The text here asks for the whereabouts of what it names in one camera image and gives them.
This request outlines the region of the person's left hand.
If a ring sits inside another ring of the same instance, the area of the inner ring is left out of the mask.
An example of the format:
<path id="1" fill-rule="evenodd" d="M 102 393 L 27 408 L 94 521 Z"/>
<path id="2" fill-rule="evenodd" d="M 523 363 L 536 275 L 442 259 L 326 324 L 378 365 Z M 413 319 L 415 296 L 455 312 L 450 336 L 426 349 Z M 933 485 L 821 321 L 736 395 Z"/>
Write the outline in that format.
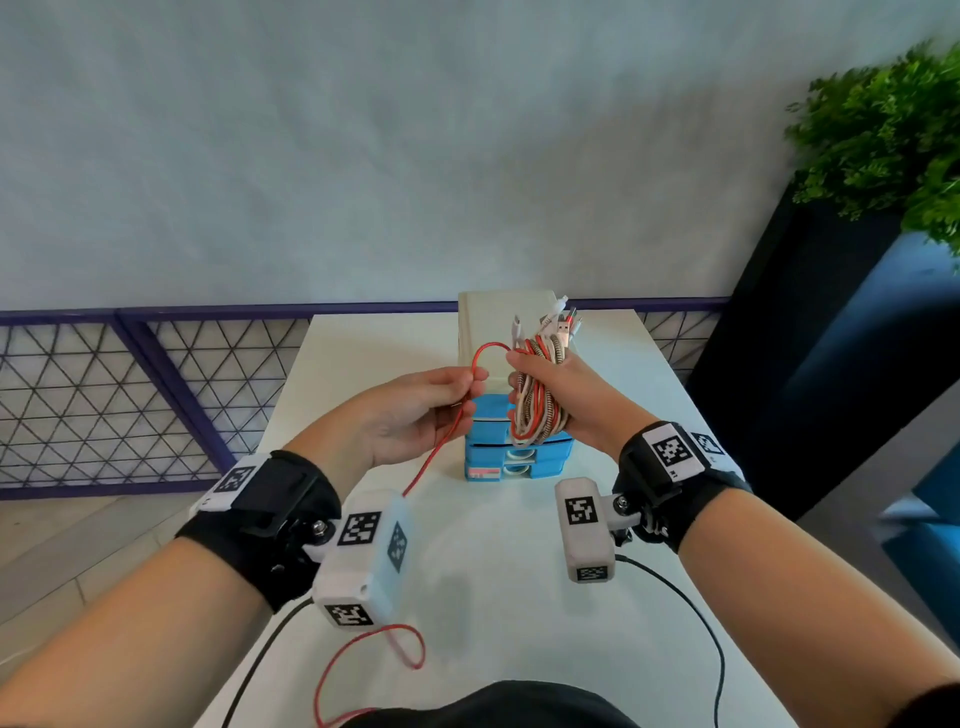
<path id="1" fill-rule="evenodd" d="M 377 467 L 402 464 L 466 436 L 483 393 L 431 393 L 421 371 L 359 394 L 316 419 L 283 450 L 319 468 L 340 500 Z"/>

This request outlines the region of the person's right hand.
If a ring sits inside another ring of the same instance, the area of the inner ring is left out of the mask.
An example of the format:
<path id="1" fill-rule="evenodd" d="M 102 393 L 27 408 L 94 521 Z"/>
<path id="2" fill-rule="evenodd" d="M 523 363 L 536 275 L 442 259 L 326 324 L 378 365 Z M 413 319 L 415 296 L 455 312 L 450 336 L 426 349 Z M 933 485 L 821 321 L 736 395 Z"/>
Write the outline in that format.
<path id="1" fill-rule="evenodd" d="M 624 445 L 640 431 L 662 419 L 607 383 L 576 353 L 570 352 L 558 364 L 556 377 L 533 377 L 543 383 L 568 414 L 566 432 L 575 440 L 618 461 Z M 515 405 L 510 419 L 520 413 L 519 372 L 509 376 L 509 401 Z"/>

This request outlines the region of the person's left forearm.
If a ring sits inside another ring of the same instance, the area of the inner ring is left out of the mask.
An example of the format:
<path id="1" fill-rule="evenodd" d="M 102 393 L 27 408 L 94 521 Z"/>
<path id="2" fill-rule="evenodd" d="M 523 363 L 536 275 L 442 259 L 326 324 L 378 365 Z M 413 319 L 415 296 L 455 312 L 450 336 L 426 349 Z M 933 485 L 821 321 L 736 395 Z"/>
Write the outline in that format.
<path id="1" fill-rule="evenodd" d="M 193 728 L 274 611 L 175 538 L 0 685 L 0 728 Z"/>

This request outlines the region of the person's right forearm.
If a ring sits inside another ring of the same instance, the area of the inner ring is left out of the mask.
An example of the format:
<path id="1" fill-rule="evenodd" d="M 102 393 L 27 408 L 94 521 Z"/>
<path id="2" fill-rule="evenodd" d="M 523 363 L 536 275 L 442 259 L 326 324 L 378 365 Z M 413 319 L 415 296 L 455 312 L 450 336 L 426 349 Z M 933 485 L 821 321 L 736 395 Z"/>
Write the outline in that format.
<path id="1" fill-rule="evenodd" d="M 678 558 L 799 728 L 960 728 L 960 657 L 753 494 L 714 497 Z"/>

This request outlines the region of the blue drawer organizer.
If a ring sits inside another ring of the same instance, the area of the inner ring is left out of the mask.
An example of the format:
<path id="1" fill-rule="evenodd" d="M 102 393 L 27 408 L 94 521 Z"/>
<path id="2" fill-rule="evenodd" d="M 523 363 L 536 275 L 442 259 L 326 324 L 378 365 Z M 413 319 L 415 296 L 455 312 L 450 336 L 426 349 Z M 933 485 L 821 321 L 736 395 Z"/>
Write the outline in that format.
<path id="1" fill-rule="evenodd" d="M 572 450 L 568 414 L 552 394 L 522 375 L 518 421 L 509 395 L 513 368 L 506 352 L 564 362 L 580 322 L 566 297 L 548 289 L 462 292 L 458 297 L 459 362 L 488 370 L 485 393 L 476 398 L 465 436 L 464 476 L 469 481 L 558 476 Z"/>

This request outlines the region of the dark tall planter box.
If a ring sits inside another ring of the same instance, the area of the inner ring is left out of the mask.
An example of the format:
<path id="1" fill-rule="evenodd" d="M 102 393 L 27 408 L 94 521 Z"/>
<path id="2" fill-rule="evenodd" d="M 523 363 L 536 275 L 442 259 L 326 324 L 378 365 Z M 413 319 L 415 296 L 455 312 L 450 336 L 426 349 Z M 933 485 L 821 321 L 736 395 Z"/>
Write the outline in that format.
<path id="1" fill-rule="evenodd" d="M 687 383 L 789 520 L 960 380 L 960 257 L 897 211 L 851 221 L 789 184 Z"/>

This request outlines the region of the purple mesh railing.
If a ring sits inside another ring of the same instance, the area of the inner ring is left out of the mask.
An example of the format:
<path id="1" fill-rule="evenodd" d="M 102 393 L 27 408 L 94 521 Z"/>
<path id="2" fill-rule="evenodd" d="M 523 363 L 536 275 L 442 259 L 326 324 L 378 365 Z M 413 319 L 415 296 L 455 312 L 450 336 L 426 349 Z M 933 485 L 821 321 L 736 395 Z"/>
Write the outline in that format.
<path id="1" fill-rule="evenodd" d="M 312 318 L 455 300 L 0 311 L 0 501 L 198 492 L 260 444 Z"/>

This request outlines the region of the person's black clothing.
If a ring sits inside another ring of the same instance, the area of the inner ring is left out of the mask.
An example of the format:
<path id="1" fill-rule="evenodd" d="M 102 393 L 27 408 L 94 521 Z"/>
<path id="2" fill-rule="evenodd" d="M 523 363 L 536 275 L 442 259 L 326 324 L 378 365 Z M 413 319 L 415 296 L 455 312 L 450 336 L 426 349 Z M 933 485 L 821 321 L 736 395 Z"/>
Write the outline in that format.
<path id="1" fill-rule="evenodd" d="M 640 728 L 602 696 L 573 685 L 501 681 L 445 706 L 377 709 L 342 728 Z"/>

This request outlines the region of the green leafy plant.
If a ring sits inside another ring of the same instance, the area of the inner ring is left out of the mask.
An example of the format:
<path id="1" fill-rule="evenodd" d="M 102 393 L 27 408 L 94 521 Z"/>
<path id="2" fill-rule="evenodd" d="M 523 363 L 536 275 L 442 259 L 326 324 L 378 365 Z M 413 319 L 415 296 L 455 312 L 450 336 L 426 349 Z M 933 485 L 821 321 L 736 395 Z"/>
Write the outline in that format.
<path id="1" fill-rule="evenodd" d="M 794 203 L 848 221 L 893 213 L 960 264 L 960 38 L 812 79 L 786 110 Z"/>

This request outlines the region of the blue seat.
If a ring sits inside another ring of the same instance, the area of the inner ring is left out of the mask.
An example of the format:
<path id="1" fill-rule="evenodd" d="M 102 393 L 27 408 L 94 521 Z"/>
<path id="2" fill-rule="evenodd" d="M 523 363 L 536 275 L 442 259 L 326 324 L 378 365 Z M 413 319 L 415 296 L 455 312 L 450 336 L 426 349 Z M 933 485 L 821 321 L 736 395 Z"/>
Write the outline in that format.
<path id="1" fill-rule="evenodd" d="M 882 550 L 960 649 L 960 442 L 910 491 Z"/>

